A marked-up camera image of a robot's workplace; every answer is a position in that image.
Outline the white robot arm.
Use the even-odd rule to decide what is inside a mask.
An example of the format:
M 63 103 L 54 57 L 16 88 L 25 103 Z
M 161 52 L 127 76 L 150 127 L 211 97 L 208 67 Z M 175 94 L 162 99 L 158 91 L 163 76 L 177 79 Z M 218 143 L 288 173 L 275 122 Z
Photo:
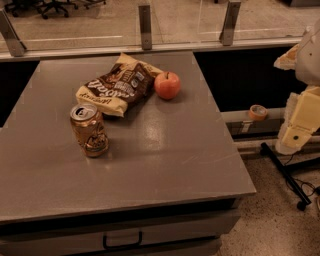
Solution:
M 296 78 L 307 85 L 300 94 L 290 94 L 278 133 L 276 150 L 291 155 L 320 128 L 320 20 L 307 27 L 302 40 L 278 57 L 274 66 L 294 70 Z

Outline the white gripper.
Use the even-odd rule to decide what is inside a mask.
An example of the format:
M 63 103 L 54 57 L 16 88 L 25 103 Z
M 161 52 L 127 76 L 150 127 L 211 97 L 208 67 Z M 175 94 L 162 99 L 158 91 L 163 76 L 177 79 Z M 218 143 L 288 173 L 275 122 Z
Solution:
M 282 70 L 294 70 L 299 45 L 296 44 L 274 62 Z M 284 110 L 276 151 L 292 155 L 301 150 L 311 136 L 320 128 L 320 88 L 308 86 L 300 94 L 291 93 Z

